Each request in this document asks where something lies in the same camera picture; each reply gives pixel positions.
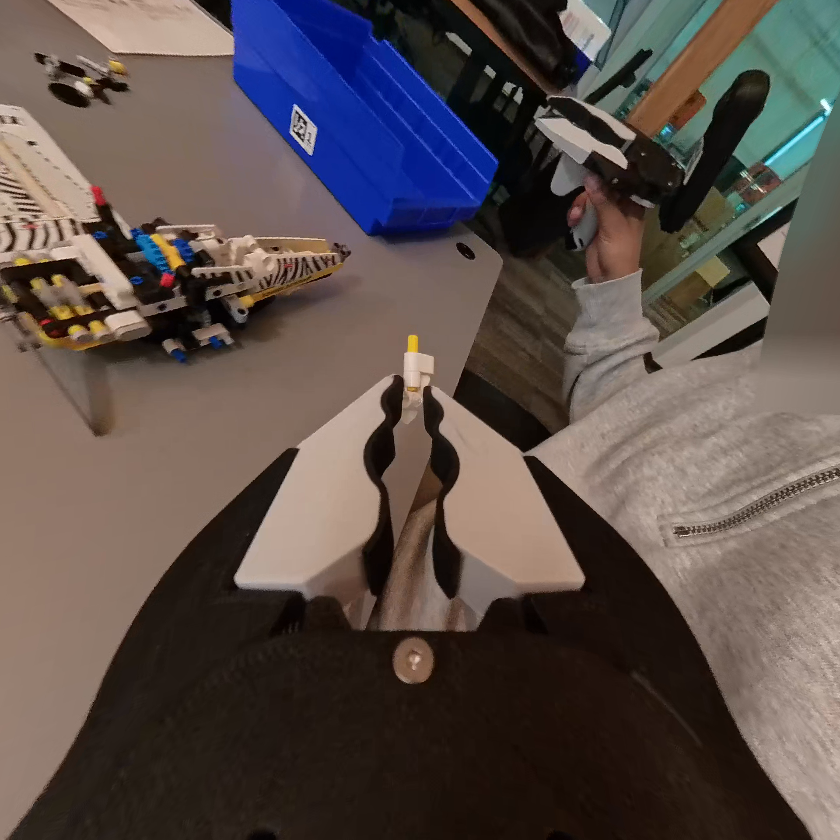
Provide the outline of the blue storage bin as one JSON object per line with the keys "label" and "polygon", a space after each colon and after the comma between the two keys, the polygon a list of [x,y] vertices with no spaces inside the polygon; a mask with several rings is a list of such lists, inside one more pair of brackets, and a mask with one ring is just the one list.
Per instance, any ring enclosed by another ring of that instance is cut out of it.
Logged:
{"label": "blue storage bin", "polygon": [[329,1],[233,1],[234,79],[357,225],[472,219],[497,159],[371,23]]}

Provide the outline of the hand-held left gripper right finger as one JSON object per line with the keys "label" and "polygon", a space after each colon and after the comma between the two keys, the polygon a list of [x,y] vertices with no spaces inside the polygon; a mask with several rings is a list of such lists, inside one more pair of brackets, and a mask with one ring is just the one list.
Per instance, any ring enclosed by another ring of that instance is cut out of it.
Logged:
{"label": "hand-held left gripper right finger", "polygon": [[521,450],[435,386],[423,419],[441,484],[430,555],[447,598],[484,614],[499,599],[579,591],[583,571]]}

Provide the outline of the lego plane model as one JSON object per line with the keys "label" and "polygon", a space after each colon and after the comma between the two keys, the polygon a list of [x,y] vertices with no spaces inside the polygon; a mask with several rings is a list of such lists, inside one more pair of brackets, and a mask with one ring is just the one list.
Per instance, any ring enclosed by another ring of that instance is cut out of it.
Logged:
{"label": "lego plane model", "polygon": [[148,340],[174,360],[235,344],[252,314],[334,275],[350,257],[322,238],[226,237],[156,218],[127,228],[102,190],[88,219],[2,222],[2,324],[21,351]]}

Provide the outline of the person's right forearm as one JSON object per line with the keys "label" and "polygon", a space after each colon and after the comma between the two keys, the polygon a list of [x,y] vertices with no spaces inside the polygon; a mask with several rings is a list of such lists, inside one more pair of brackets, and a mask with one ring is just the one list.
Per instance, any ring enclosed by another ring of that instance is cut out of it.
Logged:
{"label": "person's right forearm", "polygon": [[578,314],[563,345],[562,398],[570,424],[647,374],[659,339],[643,312],[642,270],[614,280],[577,280]]}

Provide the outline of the person's right hand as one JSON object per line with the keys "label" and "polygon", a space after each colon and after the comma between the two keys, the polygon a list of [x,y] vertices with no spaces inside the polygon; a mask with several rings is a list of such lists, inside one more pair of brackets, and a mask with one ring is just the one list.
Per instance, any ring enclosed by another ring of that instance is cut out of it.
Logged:
{"label": "person's right hand", "polygon": [[577,227],[587,209],[595,211],[595,236],[585,251],[585,274],[591,284],[629,277],[639,271],[646,209],[606,188],[589,174],[583,192],[567,213],[567,223]]}

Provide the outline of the pile of small lego pieces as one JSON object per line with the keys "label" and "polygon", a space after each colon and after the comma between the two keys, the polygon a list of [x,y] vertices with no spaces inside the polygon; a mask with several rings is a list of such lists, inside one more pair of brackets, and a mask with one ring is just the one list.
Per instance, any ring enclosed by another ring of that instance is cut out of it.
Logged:
{"label": "pile of small lego pieces", "polygon": [[85,109],[95,100],[110,104],[109,93],[130,89],[130,74],[115,56],[104,61],[76,56],[66,61],[54,54],[35,52],[34,59],[44,69],[50,94],[75,108]]}

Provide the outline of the black office chair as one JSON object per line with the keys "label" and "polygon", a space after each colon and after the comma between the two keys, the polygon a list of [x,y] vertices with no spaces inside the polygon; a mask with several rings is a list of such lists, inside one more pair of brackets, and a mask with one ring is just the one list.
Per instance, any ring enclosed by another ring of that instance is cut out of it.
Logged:
{"label": "black office chair", "polygon": [[528,452],[552,436],[535,416],[472,371],[463,370],[454,399],[521,452]]}

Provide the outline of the zebra striped sticker sheet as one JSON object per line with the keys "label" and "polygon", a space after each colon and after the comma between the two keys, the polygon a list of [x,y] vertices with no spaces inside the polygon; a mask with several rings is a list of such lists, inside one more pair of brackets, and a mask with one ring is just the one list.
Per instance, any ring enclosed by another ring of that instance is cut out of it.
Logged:
{"label": "zebra striped sticker sheet", "polygon": [[58,247],[96,220],[85,176],[26,110],[2,105],[2,261]]}

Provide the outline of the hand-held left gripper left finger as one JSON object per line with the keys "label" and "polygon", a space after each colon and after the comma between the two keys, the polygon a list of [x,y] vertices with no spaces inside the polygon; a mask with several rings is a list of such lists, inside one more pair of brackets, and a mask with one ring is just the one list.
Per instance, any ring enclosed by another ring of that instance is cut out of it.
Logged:
{"label": "hand-held left gripper left finger", "polygon": [[239,589],[382,594],[394,551],[383,476],[402,414],[403,378],[386,376],[299,444],[234,575]]}

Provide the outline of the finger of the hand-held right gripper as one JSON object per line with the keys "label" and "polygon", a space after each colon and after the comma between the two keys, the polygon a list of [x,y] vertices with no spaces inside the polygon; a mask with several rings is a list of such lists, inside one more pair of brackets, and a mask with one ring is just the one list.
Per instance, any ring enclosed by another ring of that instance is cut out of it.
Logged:
{"label": "finger of the hand-held right gripper", "polygon": [[541,117],[536,128],[553,145],[578,164],[584,164],[594,154],[618,167],[627,167],[624,150],[628,146],[628,127],[609,119],[595,120],[597,130],[605,130],[608,141],[599,140],[595,134],[564,117]]}
{"label": "finger of the hand-held right gripper", "polygon": [[590,134],[594,140],[622,151],[637,137],[636,131],[624,122],[578,98],[551,96],[547,99],[547,105],[553,113],[569,120],[578,129]]}

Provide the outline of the white printed paper sheet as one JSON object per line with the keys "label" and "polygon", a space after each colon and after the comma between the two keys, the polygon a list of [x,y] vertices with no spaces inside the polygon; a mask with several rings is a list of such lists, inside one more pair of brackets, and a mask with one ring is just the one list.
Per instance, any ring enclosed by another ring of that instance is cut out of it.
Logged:
{"label": "white printed paper sheet", "polygon": [[52,1],[117,56],[230,57],[230,30],[193,1]]}

